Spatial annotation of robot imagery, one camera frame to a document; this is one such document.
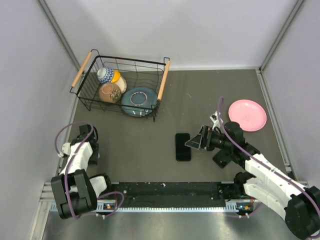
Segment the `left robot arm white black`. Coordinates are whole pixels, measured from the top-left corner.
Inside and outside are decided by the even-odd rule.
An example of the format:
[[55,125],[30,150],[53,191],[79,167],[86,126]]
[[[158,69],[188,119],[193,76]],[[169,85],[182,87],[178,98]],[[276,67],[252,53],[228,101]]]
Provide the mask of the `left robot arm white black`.
[[98,206],[98,197],[109,198],[114,191],[109,177],[98,174],[88,177],[87,168],[100,157],[98,131],[90,123],[79,121],[79,135],[58,149],[57,141],[63,127],[55,137],[55,150],[60,158],[67,158],[64,168],[54,176],[50,185],[58,214],[61,219],[79,218],[94,211]]

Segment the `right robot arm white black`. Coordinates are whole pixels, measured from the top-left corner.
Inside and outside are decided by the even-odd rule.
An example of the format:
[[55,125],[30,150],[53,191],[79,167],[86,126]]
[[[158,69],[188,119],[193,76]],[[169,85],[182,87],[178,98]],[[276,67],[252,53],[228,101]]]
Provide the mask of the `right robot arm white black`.
[[300,240],[320,236],[320,190],[289,178],[253,145],[246,142],[236,122],[222,129],[204,125],[185,146],[219,152],[213,160],[221,168],[234,162],[244,169],[233,179],[233,192],[239,198],[253,197],[277,213]]

